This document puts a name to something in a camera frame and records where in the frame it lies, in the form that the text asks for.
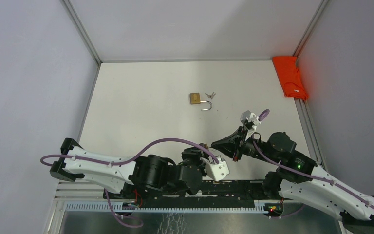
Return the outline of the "large brass padlock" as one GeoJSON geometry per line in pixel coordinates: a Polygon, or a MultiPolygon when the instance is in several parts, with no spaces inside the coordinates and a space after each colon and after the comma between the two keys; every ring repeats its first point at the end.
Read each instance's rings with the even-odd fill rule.
{"type": "Polygon", "coordinates": [[[190,105],[208,104],[208,107],[201,109],[201,111],[209,111],[213,107],[213,104],[210,101],[201,100],[200,93],[190,93],[188,97],[190,105]]]}

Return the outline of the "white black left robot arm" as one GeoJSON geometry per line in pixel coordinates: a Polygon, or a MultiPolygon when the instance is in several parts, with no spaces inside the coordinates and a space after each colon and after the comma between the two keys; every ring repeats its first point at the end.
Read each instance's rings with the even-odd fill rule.
{"type": "Polygon", "coordinates": [[[83,149],[74,139],[66,138],[59,155],[47,155],[40,159],[50,166],[53,178],[75,182],[77,179],[101,186],[107,192],[121,198],[129,198],[133,191],[151,194],[198,192],[203,177],[208,175],[205,168],[214,155],[204,144],[196,144],[179,138],[155,140],[132,157],[112,157],[83,149]],[[150,147],[164,142],[189,145],[182,152],[182,161],[157,155],[144,156],[150,147]]]}

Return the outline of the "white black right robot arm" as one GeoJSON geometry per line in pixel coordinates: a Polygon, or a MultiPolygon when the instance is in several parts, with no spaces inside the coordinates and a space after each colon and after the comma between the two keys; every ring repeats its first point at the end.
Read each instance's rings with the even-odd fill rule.
{"type": "Polygon", "coordinates": [[[275,132],[262,141],[239,127],[211,147],[233,161],[246,155],[275,165],[277,169],[268,172],[261,185],[266,198],[291,199],[332,216],[354,234],[374,234],[374,195],[341,182],[297,151],[296,145],[286,132],[275,132]]]}

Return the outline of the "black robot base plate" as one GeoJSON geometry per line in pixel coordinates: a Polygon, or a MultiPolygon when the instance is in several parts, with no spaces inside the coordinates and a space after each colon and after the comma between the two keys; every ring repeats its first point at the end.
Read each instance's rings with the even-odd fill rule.
{"type": "Polygon", "coordinates": [[[141,208],[254,208],[255,200],[280,201],[282,197],[263,189],[262,180],[204,180],[195,195],[185,192],[160,194],[153,190],[124,184],[117,193],[103,193],[113,201],[134,200],[141,208]]]}

